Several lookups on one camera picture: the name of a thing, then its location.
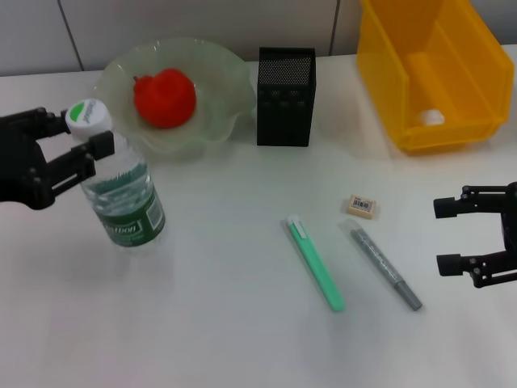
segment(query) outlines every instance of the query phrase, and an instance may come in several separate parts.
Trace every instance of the silver marker pen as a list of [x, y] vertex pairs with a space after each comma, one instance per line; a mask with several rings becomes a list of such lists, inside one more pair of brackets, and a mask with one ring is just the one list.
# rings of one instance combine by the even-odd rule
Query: silver marker pen
[[340, 225], [341, 229], [351, 236], [359, 249], [370, 259], [377, 267], [388, 282], [395, 288], [399, 295], [406, 301], [407, 305], [416, 311], [422, 307], [422, 303], [413, 293], [411, 288], [406, 284], [402, 276], [397, 272], [395, 267], [384, 256], [382, 251], [375, 245], [373, 240], [368, 236], [359, 223], [351, 218], [347, 219]]

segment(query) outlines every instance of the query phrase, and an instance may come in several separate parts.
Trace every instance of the white table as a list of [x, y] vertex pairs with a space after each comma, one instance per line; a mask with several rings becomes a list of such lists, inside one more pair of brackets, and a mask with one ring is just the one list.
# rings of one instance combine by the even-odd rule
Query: white table
[[[98, 77], [0, 78], [0, 116], [58, 112]], [[464, 184], [517, 180], [511, 123], [460, 152], [407, 157], [349, 56], [318, 59], [308, 149], [258, 148], [253, 131], [243, 125], [202, 158], [153, 164], [166, 255], [117, 258], [80, 188], [40, 212], [0, 204], [0, 386], [517, 385], [517, 283], [477, 290], [468, 276], [440, 277], [435, 262], [501, 250], [498, 216], [435, 220], [432, 207]], [[43, 141], [49, 158], [71, 145], [66, 135]], [[378, 218], [361, 223], [422, 299], [418, 313], [337, 227], [352, 193], [378, 200]], [[344, 313], [330, 311], [281, 229], [290, 213], [328, 264]]]

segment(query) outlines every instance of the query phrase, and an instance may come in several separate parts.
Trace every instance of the bottle label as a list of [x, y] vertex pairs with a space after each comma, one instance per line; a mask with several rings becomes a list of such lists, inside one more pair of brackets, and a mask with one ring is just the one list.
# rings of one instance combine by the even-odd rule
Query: bottle label
[[160, 234], [165, 226], [165, 214], [156, 190], [137, 211], [123, 216], [97, 213], [111, 240], [122, 247], [138, 247]]

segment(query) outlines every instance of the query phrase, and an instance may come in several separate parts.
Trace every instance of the mint green pen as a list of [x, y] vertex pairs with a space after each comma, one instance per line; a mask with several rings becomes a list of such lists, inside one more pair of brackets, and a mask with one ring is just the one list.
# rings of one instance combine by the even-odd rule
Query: mint green pen
[[317, 253], [309, 234], [301, 224], [300, 218], [296, 214], [289, 216], [287, 224], [297, 246], [300, 248], [301, 254], [304, 256], [314, 278], [322, 289], [323, 295], [325, 295], [326, 300], [329, 302], [330, 308], [334, 311], [345, 310], [345, 301], [330, 277], [320, 255]]

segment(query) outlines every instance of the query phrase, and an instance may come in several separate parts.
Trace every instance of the fruit bowl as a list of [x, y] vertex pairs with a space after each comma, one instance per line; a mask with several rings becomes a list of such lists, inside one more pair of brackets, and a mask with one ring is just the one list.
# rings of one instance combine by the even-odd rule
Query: fruit bowl
[[[195, 86], [191, 118], [173, 129], [156, 129], [133, 104], [133, 77], [174, 68]], [[255, 106], [250, 71], [237, 55], [218, 44], [190, 38], [157, 40], [133, 48], [104, 69], [94, 97], [102, 100], [116, 130], [161, 154], [173, 154], [226, 140], [236, 119]]]

